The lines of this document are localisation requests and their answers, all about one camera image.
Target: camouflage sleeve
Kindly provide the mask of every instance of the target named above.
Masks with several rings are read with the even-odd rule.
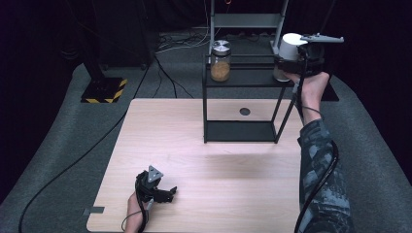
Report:
[[[300,131],[300,208],[324,175],[333,158],[333,146],[324,122],[319,119]],[[355,232],[349,199],[340,163],[311,201],[299,226],[299,232]]]

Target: glass jar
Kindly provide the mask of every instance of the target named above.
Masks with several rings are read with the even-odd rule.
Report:
[[[230,74],[230,43],[227,41],[216,41],[212,45],[211,54],[211,77],[214,81],[224,82],[229,79]]]

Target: wooden table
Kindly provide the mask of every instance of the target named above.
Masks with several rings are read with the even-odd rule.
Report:
[[[211,99],[209,118],[270,119],[275,101]],[[90,214],[87,229],[121,232],[135,178],[153,165],[164,174],[158,188],[178,190],[172,203],[154,203],[146,232],[292,232],[301,127],[293,109],[279,144],[204,144],[201,99],[135,99],[94,202],[104,212]]]

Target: gray carpet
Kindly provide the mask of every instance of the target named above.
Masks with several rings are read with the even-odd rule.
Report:
[[[260,37],[257,42],[233,40],[233,53],[271,54],[270,39]],[[157,55],[170,77],[194,98],[201,98],[202,54],[207,53],[207,47],[170,50]],[[137,92],[138,98],[155,95],[160,81],[158,71],[154,62]],[[22,231],[87,232],[84,210],[93,205],[121,123],[87,152],[127,111],[144,74],[140,68],[111,68],[105,72],[106,77],[128,80],[120,101],[116,104],[82,104],[81,95],[90,77],[83,65],[75,70],[48,136],[0,207],[0,232],[18,232],[21,213],[32,197],[84,154],[83,159],[34,199],[24,216]],[[171,82],[160,75],[162,83],[155,98],[174,98]],[[323,112],[340,149],[358,232],[412,232],[412,188],[409,182],[356,93],[336,77],[331,79],[331,84],[340,101],[324,102]],[[178,98],[190,98],[182,88],[177,86],[177,90]],[[273,98],[275,91],[272,88],[259,91],[239,88],[217,90],[214,95],[220,98]]]

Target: metal lid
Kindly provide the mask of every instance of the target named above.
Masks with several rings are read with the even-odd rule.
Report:
[[[227,41],[216,41],[212,45],[212,54],[214,55],[220,55],[220,56],[225,56],[229,55],[231,53],[230,51],[230,43]]]

